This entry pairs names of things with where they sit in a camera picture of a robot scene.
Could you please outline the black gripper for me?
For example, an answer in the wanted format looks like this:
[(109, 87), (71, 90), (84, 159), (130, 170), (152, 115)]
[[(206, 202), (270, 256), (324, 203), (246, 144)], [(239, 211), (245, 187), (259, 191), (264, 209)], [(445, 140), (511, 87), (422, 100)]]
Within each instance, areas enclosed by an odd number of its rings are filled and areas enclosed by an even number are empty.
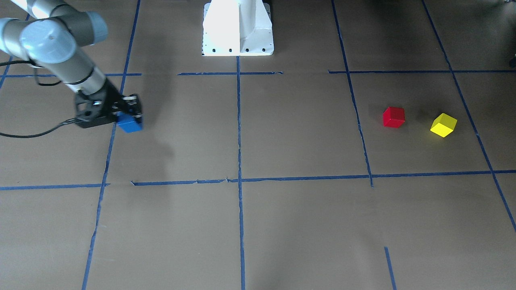
[(75, 94), (75, 107), (75, 123), (81, 128), (114, 123), (118, 112), (121, 112), (121, 118), (130, 117), (133, 121), (143, 121), (139, 95), (122, 95), (109, 79), (93, 94), (85, 94), (79, 90)]

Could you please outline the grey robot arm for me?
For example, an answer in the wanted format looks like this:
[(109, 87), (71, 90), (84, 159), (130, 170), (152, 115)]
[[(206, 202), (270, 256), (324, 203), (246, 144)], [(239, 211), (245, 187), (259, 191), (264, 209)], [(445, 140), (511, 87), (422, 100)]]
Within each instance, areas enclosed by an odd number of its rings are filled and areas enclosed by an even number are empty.
[(16, 0), (32, 21), (2, 18), (1, 50), (46, 68), (75, 93), (74, 123), (88, 128), (116, 123), (124, 132), (143, 129), (137, 94), (125, 96), (82, 50), (108, 36), (105, 20), (96, 12), (81, 12), (63, 0)]

